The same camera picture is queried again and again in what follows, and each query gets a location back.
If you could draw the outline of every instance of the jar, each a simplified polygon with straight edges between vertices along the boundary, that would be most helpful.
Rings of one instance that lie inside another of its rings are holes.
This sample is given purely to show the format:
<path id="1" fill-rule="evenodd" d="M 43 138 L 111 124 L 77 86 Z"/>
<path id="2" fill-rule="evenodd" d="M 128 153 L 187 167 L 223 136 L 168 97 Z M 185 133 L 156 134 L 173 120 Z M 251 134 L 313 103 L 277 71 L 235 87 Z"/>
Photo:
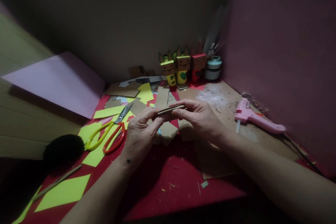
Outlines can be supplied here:
<path id="1" fill-rule="evenodd" d="M 211 60 L 206 63 L 204 78 L 210 81 L 217 80 L 221 72 L 221 59 L 219 56 L 212 56 Z"/>

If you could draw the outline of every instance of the forearm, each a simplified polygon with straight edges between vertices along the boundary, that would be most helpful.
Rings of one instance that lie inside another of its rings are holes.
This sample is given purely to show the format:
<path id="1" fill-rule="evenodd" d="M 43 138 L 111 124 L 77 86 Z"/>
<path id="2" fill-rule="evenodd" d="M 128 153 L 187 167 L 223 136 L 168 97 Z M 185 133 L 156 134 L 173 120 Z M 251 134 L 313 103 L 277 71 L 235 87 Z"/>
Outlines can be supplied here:
<path id="1" fill-rule="evenodd" d="M 130 176 L 130 169 L 118 157 L 61 223 L 113 223 Z"/>
<path id="2" fill-rule="evenodd" d="M 234 132 L 223 133 L 219 147 L 276 205 L 298 221 L 335 221 L 334 183 Z"/>

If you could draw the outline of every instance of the teal lid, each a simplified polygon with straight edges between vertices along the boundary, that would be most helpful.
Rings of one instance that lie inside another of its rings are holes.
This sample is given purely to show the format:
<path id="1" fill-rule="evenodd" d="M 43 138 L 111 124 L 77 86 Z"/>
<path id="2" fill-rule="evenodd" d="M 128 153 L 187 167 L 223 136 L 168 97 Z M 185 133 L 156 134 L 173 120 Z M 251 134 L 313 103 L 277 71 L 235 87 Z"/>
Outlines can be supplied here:
<path id="1" fill-rule="evenodd" d="M 222 62 L 219 56 L 212 56 L 211 60 L 207 62 L 208 68 L 217 69 L 221 66 Z"/>

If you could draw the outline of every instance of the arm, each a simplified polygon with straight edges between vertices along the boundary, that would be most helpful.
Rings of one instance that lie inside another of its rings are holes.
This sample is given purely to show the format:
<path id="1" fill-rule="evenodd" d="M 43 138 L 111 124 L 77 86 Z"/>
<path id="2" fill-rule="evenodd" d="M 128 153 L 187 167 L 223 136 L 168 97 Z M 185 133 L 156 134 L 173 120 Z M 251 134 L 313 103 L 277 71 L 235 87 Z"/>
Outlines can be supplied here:
<path id="1" fill-rule="evenodd" d="M 335 223 L 334 183 L 225 128 L 207 103 L 182 100 L 174 105 L 185 105 L 189 110 L 176 109 L 174 116 L 191 122 L 204 139 L 233 159 L 287 214 L 301 223 Z"/>
<path id="2" fill-rule="evenodd" d="M 130 120 L 122 153 L 64 217 L 62 224 L 114 222 L 131 175 L 149 152 L 159 127 L 168 120 L 167 115 L 157 117 L 148 126 L 147 121 L 158 111 L 149 107 Z"/>

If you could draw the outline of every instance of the green heart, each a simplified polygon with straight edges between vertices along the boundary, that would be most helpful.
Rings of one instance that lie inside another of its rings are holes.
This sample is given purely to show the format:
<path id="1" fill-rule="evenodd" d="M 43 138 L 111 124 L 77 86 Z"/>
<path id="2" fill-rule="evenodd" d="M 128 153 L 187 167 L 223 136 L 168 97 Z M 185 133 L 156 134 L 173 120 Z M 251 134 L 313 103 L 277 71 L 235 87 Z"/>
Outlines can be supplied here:
<path id="1" fill-rule="evenodd" d="M 186 72 L 180 73 L 180 77 L 182 78 L 182 80 L 185 80 L 187 78 L 187 73 Z"/>

